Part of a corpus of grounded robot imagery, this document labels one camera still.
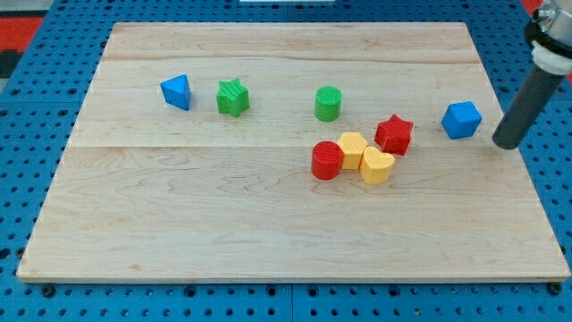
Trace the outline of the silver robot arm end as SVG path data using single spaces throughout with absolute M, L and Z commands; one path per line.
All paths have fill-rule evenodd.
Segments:
M 525 28 L 534 63 L 543 71 L 571 73 L 571 0 L 542 0 Z

